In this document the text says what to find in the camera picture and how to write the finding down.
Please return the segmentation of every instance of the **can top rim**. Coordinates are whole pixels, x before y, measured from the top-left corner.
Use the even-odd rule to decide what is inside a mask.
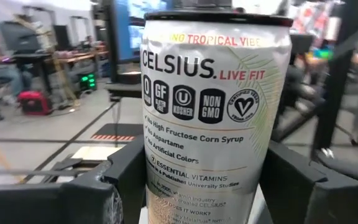
[[[161,11],[149,12],[144,16],[146,21],[192,21],[218,22],[231,24],[253,24],[262,26],[291,27],[293,20],[283,16],[260,14],[236,14],[232,12],[208,11]]]

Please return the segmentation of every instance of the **celsius can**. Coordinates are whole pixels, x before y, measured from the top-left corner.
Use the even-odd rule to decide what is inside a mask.
[[[292,20],[229,12],[156,12],[145,20],[149,223],[247,223]]]

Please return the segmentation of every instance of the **floor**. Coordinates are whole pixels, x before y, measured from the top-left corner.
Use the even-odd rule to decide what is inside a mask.
[[[0,152],[7,158],[8,163],[15,169],[50,169],[54,163],[75,153],[82,146],[104,145],[94,143],[91,136],[106,123],[114,123],[113,113],[117,107],[109,108],[108,94],[103,87],[86,95],[80,100],[81,107],[72,113],[56,111],[51,116],[28,117],[21,115],[19,110],[3,106],[2,114],[5,120],[0,122]],[[125,98],[121,105],[120,123],[142,123],[141,103],[138,99]],[[338,125],[344,129],[351,128],[352,115],[346,112],[340,114]],[[285,141],[287,146],[300,154],[307,155],[313,139],[316,121],[310,121]],[[337,130],[333,140],[336,157],[358,162],[358,147],[352,147],[349,136]],[[35,177],[29,183],[37,183]],[[13,184],[16,179],[0,175],[0,184]],[[263,202],[260,192],[256,204]],[[252,218],[256,217],[258,205],[253,210]]]

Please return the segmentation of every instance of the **red bag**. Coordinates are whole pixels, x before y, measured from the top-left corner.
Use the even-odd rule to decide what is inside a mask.
[[[18,100],[26,115],[50,115],[53,112],[52,101],[39,91],[24,91]]]

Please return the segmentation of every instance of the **black holder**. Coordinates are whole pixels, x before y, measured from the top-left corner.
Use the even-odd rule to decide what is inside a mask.
[[[125,224],[138,224],[146,183],[144,138],[63,184],[0,185],[0,224],[103,224],[114,187]],[[271,142],[260,186],[274,224],[358,223],[358,180]],[[268,217],[266,210],[262,215]]]

